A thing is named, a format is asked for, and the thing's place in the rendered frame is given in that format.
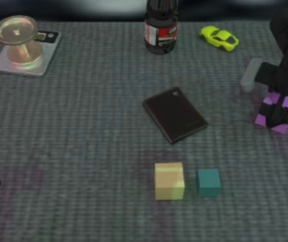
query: teal block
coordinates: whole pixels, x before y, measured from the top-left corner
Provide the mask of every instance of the teal block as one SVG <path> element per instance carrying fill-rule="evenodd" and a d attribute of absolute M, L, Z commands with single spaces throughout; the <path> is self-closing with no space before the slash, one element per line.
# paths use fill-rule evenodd
<path fill-rule="evenodd" d="M 220 194 L 221 183 L 218 169 L 198 169 L 196 183 L 200 197 L 215 197 Z"/>

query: bottle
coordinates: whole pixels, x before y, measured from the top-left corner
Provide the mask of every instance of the bottle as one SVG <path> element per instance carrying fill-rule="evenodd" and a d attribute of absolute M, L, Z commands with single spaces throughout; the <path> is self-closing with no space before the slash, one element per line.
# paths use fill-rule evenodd
<path fill-rule="evenodd" d="M 178 4 L 176 0 L 148 0 L 145 15 L 145 44 L 153 54 L 173 50 L 177 38 Z"/>

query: kitchen scale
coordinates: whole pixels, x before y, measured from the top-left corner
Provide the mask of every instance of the kitchen scale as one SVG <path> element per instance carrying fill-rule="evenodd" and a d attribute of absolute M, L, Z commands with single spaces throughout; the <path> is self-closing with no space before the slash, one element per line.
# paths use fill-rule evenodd
<path fill-rule="evenodd" d="M 61 34 L 37 29 L 27 16 L 12 16 L 0 21 L 0 72 L 42 76 L 59 44 Z"/>

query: yellow block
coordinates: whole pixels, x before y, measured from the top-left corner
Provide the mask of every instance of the yellow block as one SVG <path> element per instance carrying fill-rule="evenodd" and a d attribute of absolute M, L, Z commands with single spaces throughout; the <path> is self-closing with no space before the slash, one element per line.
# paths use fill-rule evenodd
<path fill-rule="evenodd" d="M 182 163 L 155 164 L 156 200 L 178 200 L 184 196 L 184 175 Z"/>

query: gray floor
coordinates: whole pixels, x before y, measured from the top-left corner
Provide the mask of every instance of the gray floor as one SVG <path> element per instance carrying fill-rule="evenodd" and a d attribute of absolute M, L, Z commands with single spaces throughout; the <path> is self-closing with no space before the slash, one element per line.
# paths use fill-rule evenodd
<path fill-rule="evenodd" d="M 197 38 L 207 24 L 180 23 L 155 56 L 142 23 L 39 23 L 63 34 L 46 75 L 0 74 L 0 242 L 288 241 L 288 133 L 253 125 L 264 86 L 239 89 L 250 58 L 280 52 L 268 23 L 214 23 L 240 39 L 232 53 Z M 173 86 L 210 126 L 172 146 L 141 103 Z M 185 199 L 156 202 L 153 165 L 172 161 Z M 197 198 L 210 167 L 222 194 Z"/>

